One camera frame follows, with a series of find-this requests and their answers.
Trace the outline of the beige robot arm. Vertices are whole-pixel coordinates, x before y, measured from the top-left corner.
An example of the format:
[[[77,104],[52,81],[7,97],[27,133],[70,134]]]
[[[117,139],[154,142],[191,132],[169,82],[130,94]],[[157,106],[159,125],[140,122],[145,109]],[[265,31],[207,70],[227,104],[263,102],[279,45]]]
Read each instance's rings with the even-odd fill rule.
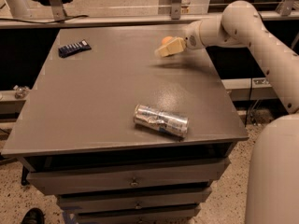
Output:
[[[299,224],[299,57],[263,25],[256,8],[234,1],[220,16],[187,25],[166,37],[161,57],[209,46],[246,47],[288,114],[256,139],[249,165],[245,224]]]

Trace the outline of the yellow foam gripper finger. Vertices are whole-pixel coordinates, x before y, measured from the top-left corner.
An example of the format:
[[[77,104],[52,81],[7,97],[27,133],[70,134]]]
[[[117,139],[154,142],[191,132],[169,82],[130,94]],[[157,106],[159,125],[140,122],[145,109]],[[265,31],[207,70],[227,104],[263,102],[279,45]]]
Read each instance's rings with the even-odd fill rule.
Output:
[[[186,43],[184,39],[181,37],[173,36],[173,38],[164,45],[162,45],[161,42],[161,46],[155,50],[154,54],[157,57],[167,57],[181,53],[185,49]]]

